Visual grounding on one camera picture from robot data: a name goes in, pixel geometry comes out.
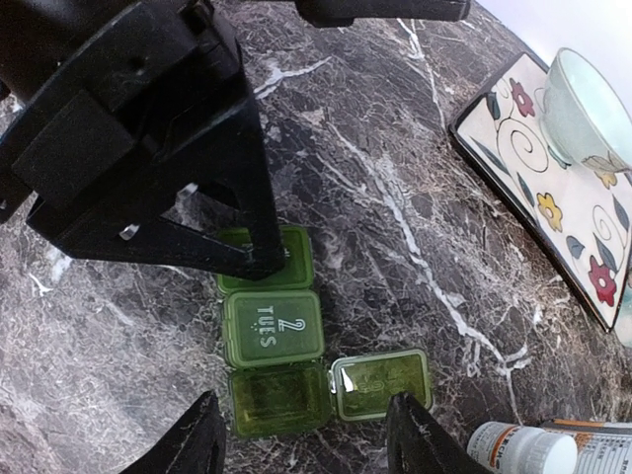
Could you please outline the large grey-capped pill bottle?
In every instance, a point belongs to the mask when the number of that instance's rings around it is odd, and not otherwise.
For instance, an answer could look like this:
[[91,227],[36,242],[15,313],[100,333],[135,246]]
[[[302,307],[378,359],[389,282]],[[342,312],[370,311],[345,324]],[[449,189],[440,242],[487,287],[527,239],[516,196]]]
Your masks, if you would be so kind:
[[577,474],[631,474],[631,424],[553,419],[540,425],[570,435],[578,447]]

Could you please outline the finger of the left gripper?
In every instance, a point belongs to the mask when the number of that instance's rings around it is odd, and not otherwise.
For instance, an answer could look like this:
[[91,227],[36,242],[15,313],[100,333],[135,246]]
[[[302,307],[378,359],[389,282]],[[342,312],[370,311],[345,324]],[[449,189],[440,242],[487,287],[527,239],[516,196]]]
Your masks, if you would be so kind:
[[249,233],[251,247],[230,246],[221,274],[261,280],[282,269],[284,250],[269,173],[260,115],[244,72],[227,81],[224,101],[204,131],[210,154],[210,181],[204,192],[238,210],[238,223]]

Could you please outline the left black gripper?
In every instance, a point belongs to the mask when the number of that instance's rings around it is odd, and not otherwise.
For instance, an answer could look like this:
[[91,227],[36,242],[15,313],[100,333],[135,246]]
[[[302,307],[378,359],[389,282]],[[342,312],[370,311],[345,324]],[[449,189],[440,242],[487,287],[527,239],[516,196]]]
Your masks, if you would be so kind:
[[[1,217],[78,260],[255,279],[249,252],[164,218],[189,185],[252,218],[252,88],[208,1],[5,1]],[[87,222],[74,225],[71,222]],[[128,240],[107,222],[141,224]]]

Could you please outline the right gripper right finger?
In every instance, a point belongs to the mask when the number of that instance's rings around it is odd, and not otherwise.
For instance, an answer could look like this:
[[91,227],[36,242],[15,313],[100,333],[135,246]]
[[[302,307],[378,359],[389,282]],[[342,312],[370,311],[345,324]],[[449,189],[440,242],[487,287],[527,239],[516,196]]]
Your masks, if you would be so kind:
[[471,458],[430,412],[410,393],[389,400],[388,472],[403,474],[488,473]]

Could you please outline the small white pill bottle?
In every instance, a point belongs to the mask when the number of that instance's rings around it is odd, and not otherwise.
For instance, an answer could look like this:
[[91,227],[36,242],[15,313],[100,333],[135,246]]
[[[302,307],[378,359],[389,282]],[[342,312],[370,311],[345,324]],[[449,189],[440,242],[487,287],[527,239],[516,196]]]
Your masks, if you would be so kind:
[[567,434],[500,422],[481,425],[466,451],[492,473],[571,474],[578,460],[575,440]]

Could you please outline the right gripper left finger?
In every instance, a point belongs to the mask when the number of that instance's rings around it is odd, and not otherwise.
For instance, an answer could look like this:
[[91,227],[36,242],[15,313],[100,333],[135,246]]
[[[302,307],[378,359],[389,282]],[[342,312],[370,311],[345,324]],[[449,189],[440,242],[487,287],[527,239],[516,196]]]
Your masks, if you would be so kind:
[[220,474],[226,435],[217,396],[205,391],[152,448],[120,474]]

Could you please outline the green weekly pill organizer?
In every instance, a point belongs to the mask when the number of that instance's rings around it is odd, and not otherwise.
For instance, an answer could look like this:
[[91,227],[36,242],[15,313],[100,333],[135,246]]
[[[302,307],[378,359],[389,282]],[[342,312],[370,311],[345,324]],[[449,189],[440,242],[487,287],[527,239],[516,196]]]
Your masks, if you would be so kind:
[[224,358],[231,367],[233,432],[261,438],[385,418],[389,400],[412,394],[433,404],[429,364],[419,349],[341,357],[325,365],[321,301],[305,228],[284,225],[285,266],[259,281],[219,276],[225,293]]

